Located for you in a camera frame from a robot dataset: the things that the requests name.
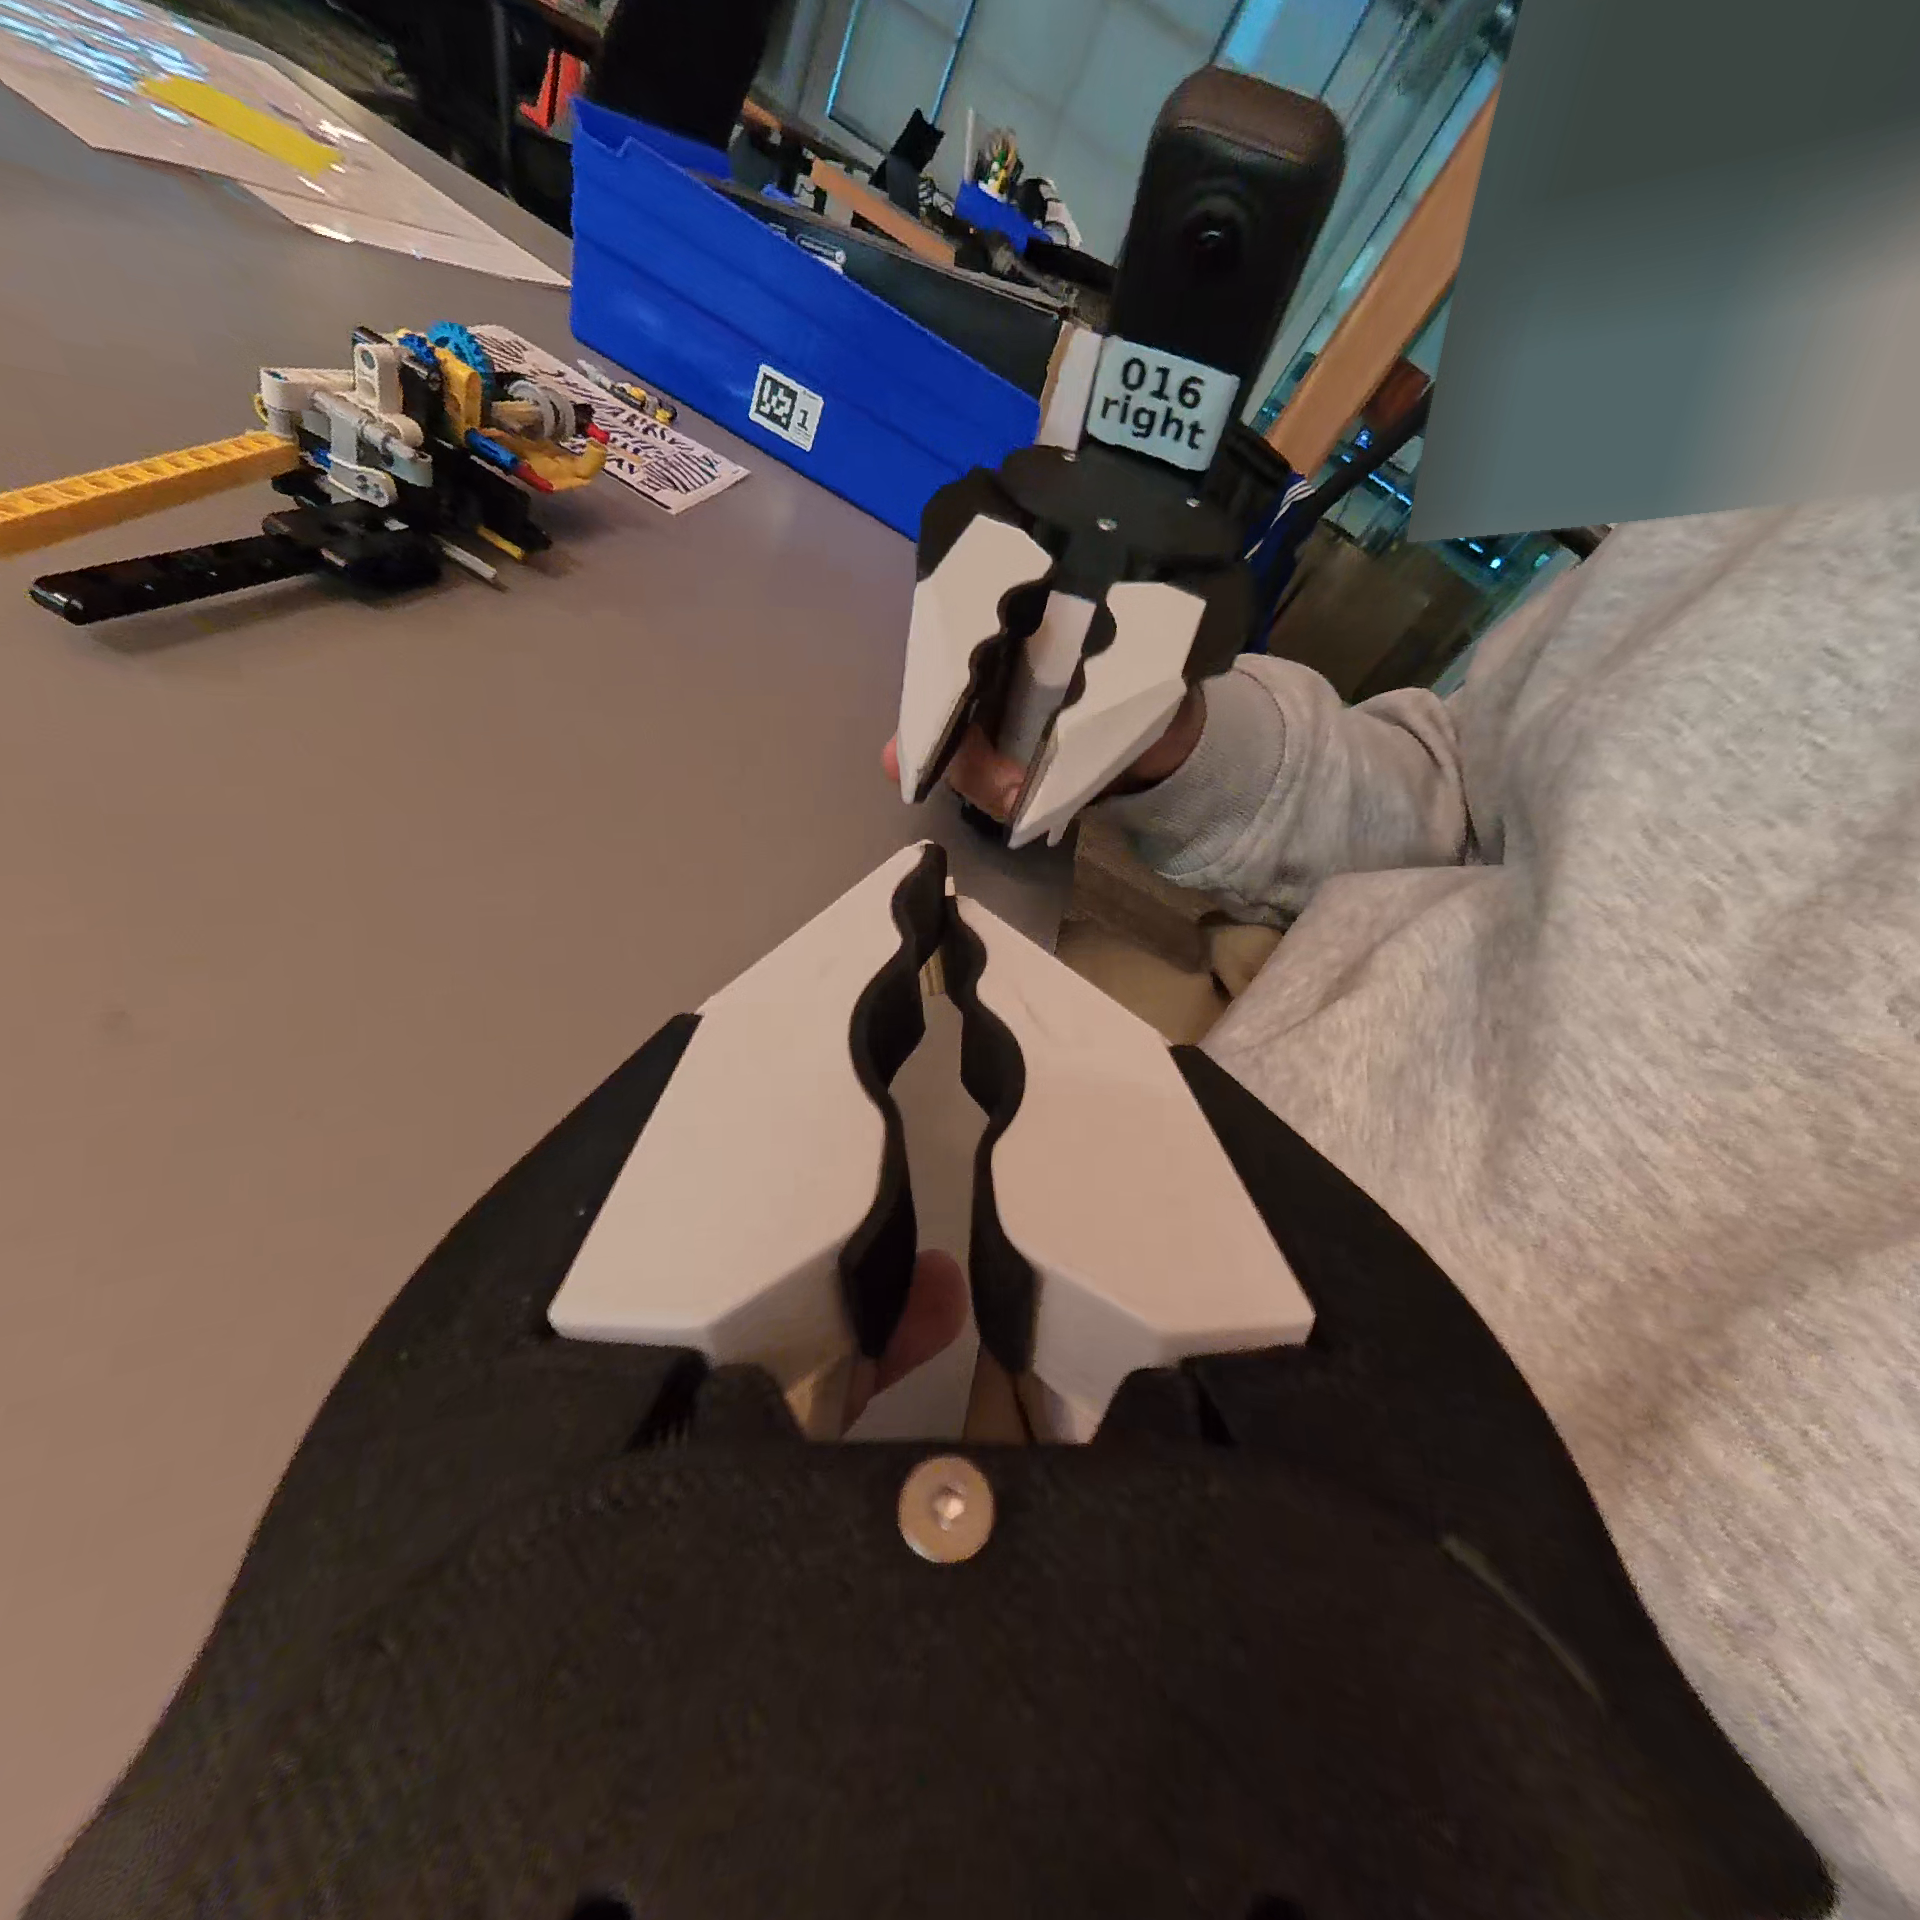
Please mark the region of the person's right forearm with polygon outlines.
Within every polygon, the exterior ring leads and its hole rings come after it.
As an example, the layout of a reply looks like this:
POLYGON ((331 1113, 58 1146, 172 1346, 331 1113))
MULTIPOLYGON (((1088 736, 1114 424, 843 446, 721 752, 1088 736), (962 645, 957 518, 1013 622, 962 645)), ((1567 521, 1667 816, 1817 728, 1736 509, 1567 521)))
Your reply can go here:
POLYGON ((1245 656, 1192 697, 1184 758, 1090 809, 1159 878, 1242 922, 1296 920, 1328 881, 1504 851, 1469 688, 1344 704, 1303 663, 1245 656))

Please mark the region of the cardboard box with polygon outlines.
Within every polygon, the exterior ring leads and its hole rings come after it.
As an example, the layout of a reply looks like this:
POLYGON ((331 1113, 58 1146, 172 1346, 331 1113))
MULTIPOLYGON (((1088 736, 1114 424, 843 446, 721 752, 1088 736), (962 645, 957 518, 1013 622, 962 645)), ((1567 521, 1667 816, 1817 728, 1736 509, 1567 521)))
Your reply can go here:
POLYGON ((1087 432, 1098 363, 1107 337, 1081 323, 1064 323, 1047 362, 1035 446, 1075 451, 1087 432))

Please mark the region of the white paper sheet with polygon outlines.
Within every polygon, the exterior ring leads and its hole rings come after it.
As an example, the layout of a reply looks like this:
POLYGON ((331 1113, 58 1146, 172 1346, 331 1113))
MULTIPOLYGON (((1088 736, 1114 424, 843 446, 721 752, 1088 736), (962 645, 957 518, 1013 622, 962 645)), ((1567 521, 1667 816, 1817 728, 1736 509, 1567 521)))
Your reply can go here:
POLYGON ((570 287, 570 274, 497 231, 479 214, 370 145, 335 149, 317 176, 248 181, 291 225, 335 242, 392 253, 507 282, 570 287))

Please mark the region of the partly built lego model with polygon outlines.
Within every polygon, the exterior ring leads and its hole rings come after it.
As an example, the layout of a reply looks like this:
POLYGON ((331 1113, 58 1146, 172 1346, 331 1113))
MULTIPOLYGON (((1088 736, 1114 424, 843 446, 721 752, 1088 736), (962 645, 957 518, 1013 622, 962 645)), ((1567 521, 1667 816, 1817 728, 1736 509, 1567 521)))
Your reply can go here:
POLYGON ((356 327, 348 366, 263 369, 255 407, 255 432, 7 491, 3 554, 267 485, 276 509, 255 536, 48 573, 29 599, 100 627, 306 578, 367 602, 431 587, 447 568, 497 586, 499 561, 551 547, 538 502, 587 489, 608 462, 585 401, 503 371, 452 323, 356 327))

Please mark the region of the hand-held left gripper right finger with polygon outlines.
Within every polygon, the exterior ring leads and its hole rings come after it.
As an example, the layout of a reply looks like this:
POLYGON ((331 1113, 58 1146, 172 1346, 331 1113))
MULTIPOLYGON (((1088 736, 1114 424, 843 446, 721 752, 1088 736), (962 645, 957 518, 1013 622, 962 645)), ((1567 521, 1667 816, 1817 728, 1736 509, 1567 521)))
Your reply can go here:
POLYGON ((1305 1345, 1305 1289, 1178 1051, 986 905, 947 905, 944 985, 986 1126, 976 1330, 1027 1430, 1087 1445, 1133 1374, 1305 1345))

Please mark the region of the white instruction sheet yellow patch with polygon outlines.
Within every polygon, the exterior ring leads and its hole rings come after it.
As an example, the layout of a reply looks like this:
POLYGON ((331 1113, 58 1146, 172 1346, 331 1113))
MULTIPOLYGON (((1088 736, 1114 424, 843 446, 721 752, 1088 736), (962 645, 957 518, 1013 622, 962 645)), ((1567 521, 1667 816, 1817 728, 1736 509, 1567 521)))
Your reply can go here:
POLYGON ((92 149, 348 202, 376 145, 263 58, 147 6, 5 3, 3 82, 92 149))

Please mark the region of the blue plastic storage bin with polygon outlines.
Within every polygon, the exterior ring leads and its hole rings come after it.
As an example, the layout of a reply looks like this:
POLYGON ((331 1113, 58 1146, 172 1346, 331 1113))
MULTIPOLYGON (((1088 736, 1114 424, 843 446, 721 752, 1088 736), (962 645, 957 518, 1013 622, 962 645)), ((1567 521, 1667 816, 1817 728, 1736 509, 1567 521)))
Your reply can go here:
POLYGON ((719 152, 597 103, 572 139, 577 342, 913 537, 931 496, 1041 435, 1041 399, 807 253, 719 152))

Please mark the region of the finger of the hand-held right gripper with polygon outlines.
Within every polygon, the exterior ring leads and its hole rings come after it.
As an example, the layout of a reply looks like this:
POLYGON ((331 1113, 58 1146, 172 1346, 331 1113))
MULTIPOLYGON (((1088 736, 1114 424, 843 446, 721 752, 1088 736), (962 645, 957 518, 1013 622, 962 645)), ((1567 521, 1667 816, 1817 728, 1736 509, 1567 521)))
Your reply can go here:
POLYGON ((1080 659, 1035 736, 1010 851, 1057 847, 1072 819, 1168 731, 1187 695, 1187 666, 1204 599, 1172 584, 1120 581, 1098 605, 1080 659))
POLYGON ((906 806, 928 800, 969 730, 1002 719, 1025 613, 1047 602, 1053 559, 991 514, 923 514, 897 721, 906 806))

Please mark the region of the person's left hand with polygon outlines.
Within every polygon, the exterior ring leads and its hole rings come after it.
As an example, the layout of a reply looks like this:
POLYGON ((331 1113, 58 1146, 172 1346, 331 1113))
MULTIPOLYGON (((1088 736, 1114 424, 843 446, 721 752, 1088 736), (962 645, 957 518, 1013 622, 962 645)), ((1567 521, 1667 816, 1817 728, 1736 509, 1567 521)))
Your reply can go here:
POLYGON ((842 1438, 881 1393, 941 1359, 969 1323, 969 1281, 949 1253, 916 1257, 903 1311, 879 1357, 855 1353, 842 1408, 842 1438))

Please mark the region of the zebra striped sticker sheet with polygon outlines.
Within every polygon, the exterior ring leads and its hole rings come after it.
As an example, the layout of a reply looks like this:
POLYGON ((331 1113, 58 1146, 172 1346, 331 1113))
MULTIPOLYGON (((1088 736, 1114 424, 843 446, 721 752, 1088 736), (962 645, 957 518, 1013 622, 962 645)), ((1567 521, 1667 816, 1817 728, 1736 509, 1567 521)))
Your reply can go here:
POLYGON ((660 512, 684 514, 748 481, 741 462, 659 418, 659 401, 636 402, 627 375, 559 358, 501 325, 481 325, 473 339, 505 385, 531 378, 592 410, 592 424, 605 432, 605 479, 660 512))

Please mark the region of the person's right hand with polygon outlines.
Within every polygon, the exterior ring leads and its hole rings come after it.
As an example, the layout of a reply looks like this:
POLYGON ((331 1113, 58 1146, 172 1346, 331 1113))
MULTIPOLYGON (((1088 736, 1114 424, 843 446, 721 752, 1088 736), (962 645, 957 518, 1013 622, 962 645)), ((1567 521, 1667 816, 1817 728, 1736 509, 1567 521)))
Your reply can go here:
MULTIPOLYGON (((1130 800, 1176 778, 1195 752, 1204 722, 1207 691, 1194 686, 1168 730, 1095 800, 1130 800)), ((1005 826, 1025 792, 1025 765, 1002 755, 978 725, 969 725, 953 745, 944 779, 962 802, 1005 826)))

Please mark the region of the person's grey sweatshirt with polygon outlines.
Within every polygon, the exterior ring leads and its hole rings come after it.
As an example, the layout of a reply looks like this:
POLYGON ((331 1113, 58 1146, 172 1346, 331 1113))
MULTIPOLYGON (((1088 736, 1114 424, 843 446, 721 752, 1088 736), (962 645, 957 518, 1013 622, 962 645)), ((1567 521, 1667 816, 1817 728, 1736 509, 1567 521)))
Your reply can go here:
POLYGON ((1919 1881, 1916 526, 1613 531, 1464 681, 1501 855, 1323 883, 1212 1038, 1500 1335, 1843 1915, 1919 1881))

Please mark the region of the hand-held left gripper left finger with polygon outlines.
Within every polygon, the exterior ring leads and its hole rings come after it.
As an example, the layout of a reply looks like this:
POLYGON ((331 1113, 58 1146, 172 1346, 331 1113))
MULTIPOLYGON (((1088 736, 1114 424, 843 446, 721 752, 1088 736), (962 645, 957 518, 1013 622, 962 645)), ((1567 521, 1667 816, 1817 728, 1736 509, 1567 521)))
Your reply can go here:
POLYGON ((901 849, 708 997, 547 1313, 561 1338, 760 1367, 804 1435, 843 1434, 920 1251, 893 1079, 947 878, 937 843, 901 849))

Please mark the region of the black box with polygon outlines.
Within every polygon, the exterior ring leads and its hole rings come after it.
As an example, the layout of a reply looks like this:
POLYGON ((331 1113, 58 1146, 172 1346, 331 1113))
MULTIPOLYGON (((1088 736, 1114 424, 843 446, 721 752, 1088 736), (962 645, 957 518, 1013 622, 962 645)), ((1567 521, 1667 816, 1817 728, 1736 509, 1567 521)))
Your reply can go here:
POLYGON ((1044 395, 1064 339, 1081 330, 1069 305, 1035 287, 923 262, 888 234, 840 225, 772 193, 695 179, 1028 399, 1044 395))

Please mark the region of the wooden frame beam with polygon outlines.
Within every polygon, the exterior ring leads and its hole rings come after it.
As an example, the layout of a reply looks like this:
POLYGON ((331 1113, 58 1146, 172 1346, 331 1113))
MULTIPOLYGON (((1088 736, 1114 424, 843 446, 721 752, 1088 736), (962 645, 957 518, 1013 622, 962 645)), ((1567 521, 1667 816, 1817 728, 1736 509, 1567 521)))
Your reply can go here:
POLYGON ((1300 477, 1317 473, 1379 393, 1403 351, 1452 293, 1473 225, 1500 88, 1476 110, 1371 277, 1313 360, 1264 442, 1300 477))

